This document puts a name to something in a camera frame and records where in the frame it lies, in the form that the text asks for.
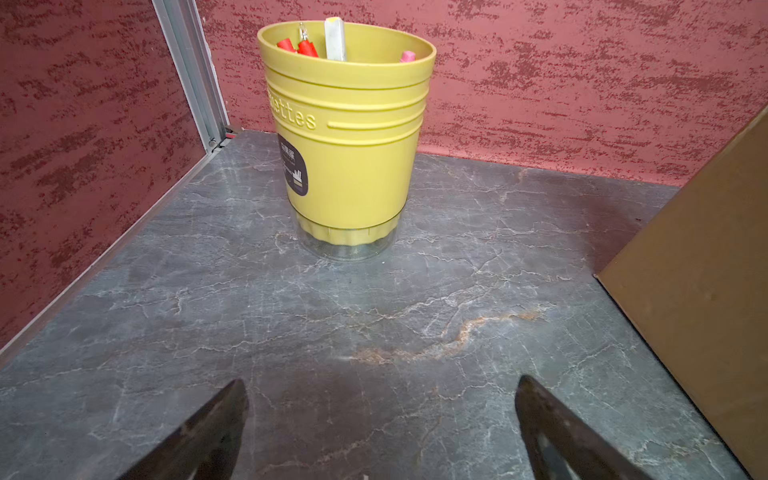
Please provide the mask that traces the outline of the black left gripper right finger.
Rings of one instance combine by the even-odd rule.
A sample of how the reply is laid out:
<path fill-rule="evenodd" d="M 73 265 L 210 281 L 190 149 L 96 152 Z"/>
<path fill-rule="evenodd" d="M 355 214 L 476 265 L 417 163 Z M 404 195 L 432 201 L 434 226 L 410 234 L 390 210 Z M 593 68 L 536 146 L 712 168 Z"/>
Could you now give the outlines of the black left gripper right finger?
<path fill-rule="evenodd" d="M 515 411 L 536 479 L 647 479 L 649 476 L 530 375 Z"/>

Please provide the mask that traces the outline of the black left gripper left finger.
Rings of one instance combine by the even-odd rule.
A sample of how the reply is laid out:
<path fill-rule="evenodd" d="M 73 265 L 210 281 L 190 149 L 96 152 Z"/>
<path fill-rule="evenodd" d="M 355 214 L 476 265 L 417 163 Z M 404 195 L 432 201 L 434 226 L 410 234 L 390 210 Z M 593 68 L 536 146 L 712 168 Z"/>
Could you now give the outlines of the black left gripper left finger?
<path fill-rule="evenodd" d="M 248 408 L 244 381 L 229 382 L 121 477 L 229 479 L 237 464 Z"/>

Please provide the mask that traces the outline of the brown cardboard express box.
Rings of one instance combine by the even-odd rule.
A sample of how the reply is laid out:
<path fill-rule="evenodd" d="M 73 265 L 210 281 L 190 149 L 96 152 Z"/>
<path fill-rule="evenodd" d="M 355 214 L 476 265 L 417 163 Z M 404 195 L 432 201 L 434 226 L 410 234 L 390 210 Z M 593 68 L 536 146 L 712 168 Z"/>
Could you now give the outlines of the brown cardboard express box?
<path fill-rule="evenodd" d="M 598 274 L 747 473 L 767 475 L 767 115 Z"/>

